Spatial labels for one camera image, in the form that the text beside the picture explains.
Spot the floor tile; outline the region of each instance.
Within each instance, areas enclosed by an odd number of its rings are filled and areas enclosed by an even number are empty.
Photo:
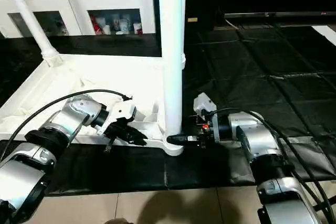
[[[215,189],[120,194],[116,217],[135,224],[223,224]]]
[[[322,188],[325,191],[325,194],[327,195],[328,198],[336,195],[336,184],[335,184],[335,182],[322,181],[322,182],[320,182],[320,185],[322,186]],[[318,194],[318,196],[319,196],[320,200],[322,201],[322,196],[320,194]],[[336,205],[333,205],[332,209],[334,211],[334,214],[336,215]],[[322,221],[322,223],[327,224],[328,222],[327,222],[326,217],[324,216],[323,212],[318,211],[317,213],[318,213],[318,216],[319,216],[320,220]]]
[[[225,224],[260,224],[255,186],[218,188],[218,196]]]
[[[46,197],[28,224],[103,224],[115,217],[118,194]]]

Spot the white stand base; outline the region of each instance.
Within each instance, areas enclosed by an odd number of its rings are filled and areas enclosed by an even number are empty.
[[[165,141],[164,102],[162,86],[162,58],[125,57],[99,55],[60,55],[59,66],[43,61],[19,89],[0,108],[0,139],[8,139],[28,116],[43,105],[61,96],[88,89],[110,89],[133,97],[138,113],[129,125],[148,137],[146,147],[163,149],[176,156],[182,146]],[[95,100],[111,108],[120,97],[108,93],[89,94]],[[55,111],[62,108],[60,102],[46,109],[18,134],[16,140],[38,129]],[[96,130],[83,127],[74,143],[107,144],[108,139],[96,135]],[[116,140],[115,145],[130,145]]]

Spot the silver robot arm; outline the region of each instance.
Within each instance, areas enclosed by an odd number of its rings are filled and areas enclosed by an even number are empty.
[[[136,113],[131,102],[118,102],[109,113],[105,105],[90,96],[77,95],[38,130],[28,132],[27,141],[0,163],[0,224],[22,223],[32,216],[44,197],[57,160],[82,126],[94,127],[111,140],[106,152],[116,137],[145,145],[146,136],[127,125]]]
[[[300,183],[293,177],[292,167],[284,159],[272,133],[248,113],[233,113],[220,118],[217,114],[209,113],[216,109],[216,105],[205,93],[200,94],[194,100],[194,111],[197,116],[192,132],[196,134],[169,136],[167,141],[176,145],[203,148],[220,144],[220,140],[225,138],[239,141],[263,205],[258,210],[260,222],[262,224],[321,223]]]
[[[245,112],[230,114],[228,119],[258,185],[257,193],[263,205],[258,210],[260,222],[321,223],[270,131]]]

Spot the black cable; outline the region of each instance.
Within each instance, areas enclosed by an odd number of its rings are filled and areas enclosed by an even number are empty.
[[[234,111],[234,112],[245,112],[247,114],[252,115],[254,118],[258,119],[268,130],[270,130],[270,132],[275,132],[276,134],[278,134],[283,140],[284,142],[288,145],[288,147],[290,148],[290,150],[293,152],[294,156],[297,158],[297,160],[299,161],[299,163],[302,165],[303,169],[307,172],[308,176],[310,177],[310,179],[313,181],[313,183],[316,185],[318,191],[320,192],[323,200],[324,200],[324,204],[326,205],[326,208],[328,210],[328,212],[326,212],[325,208],[322,208],[322,211],[324,213],[324,215],[326,216],[327,220],[329,223],[331,224],[336,224],[336,220],[335,220],[335,214],[332,210],[331,204],[329,202],[329,199],[326,195],[326,192],[323,190],[323,188],[321,187],[320,183],[318,182],[317,178],[315,177],[315,175],[312,173],[312,171],[310,170],[310,168],[307,166],[307,164],[305,163],[305,161],[303,160],[303,158],[300,156],[300,154],[297,152],[297,150],[294,148],[294,146],[290,143],[290,141],[288,140],[288,138],[280,131],[278,130],[274,125],[272,125],[270,122],[266,121],[265,119],[261,118],[259,115],[257,115],[256,113],[252,112],[252,111],[245,111],[245,110],[241,110],[239,108],[223,108],[223,109],[219,109],[216,111],[212,111],[209,113],[209,115],[214,115],[216,113],[219,112],[223,112],[223,111]],[[287,160],[288,159],[288,155],[285,151],[285,148],[283,146],[283,144],[281,143],[281,141],[275,137],[275,139],[277,140],[277,143],[282,151],[282,153],[284,154],[285,158]],[[299,177],[299,181],[303,181],[301,179],[301,177],[295,172],[293,175],[295,175],[295,177]],[[308,193],[313,197],[313,199],[316,201],[317,204],[319,204],[319,202],[321,202],[318,197],[312,192],[312,190],[309,188],[309,190],[307,190]]]
[[[72,94],[69,94],[69,95],[66,95],[64,97],[61,97],[61,98],[58,98],[50,103],[48,103],[47,105],[43,106],[42,108],[40,108],[39,110],[37,110],[36,112],[34,112],[31,116],[29,116],[15,131],[14,133],[10,136],[10,138],[8,139],[8,142],[5,146],[5,149],[3,150],[2,154],[1,154],[1,157],[0,157],[0,162],[3,160],[5,154],[6,154],[6,151],[9,147],[9,145],[11,144],[11,142],[14,140],[14,138],[16,137],[16,135],[20,132],[20,130],[22,130],[22,128],[27,124],[29,123],[34,117],[36,117],[39,113],[41,113],[42,111],[44,111],[45,109],[49,108],[50,106],[54,105],[55,103],[58,103],[60,101],[63,101],[63,100],[66,100],[68,98],[71,98],[71,97],[75,97],[77,95],[80,95],[80,94],[86,94],[86,93],[96,93],[96,92],[104,92],[104,93],[111,93],[111,94],[116,94],[116,95],[119,95],[122,97],[122,99],[124,101],[127,101],[127,100],[131,100],[131,98],[129,98],[128,96],[122,94],[122,93],[119,93],[119,92],[116,92],[116,91],[113,91],[113,90],[108,90],[108,89],[90,89],[90,90],[84,90],[84,91],[79,91],[79,92],[76,92],[76,93],[72,93]]]

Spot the black fabric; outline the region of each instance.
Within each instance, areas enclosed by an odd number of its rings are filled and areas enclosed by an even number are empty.
[[[62,53],[160,55],[153,35],[53,38],[51,43]],[[32,41],[0,44],[14,55],[6,57],[8,66],[21,68],[17,76],[6,68],[11,85],[0,84],[5,99],[39,64],[40,54]],[[193,114],[193,99],[200,92],[219,108],[257,111],[294,137],[293,145],[319,180],[336,179],[334,45],[310,27],[192,33],[186,34],[185,44],[183,115]],[[0,142],[0,150],[5,143]],[[58,162],[49,195],[254,184],[244,153],[237,147],[186,149],[178,157],[154,148],[116,147],[111,155],[103,150],[99,145],[72,144]],[[287,151],[298,173],[308,180]]]

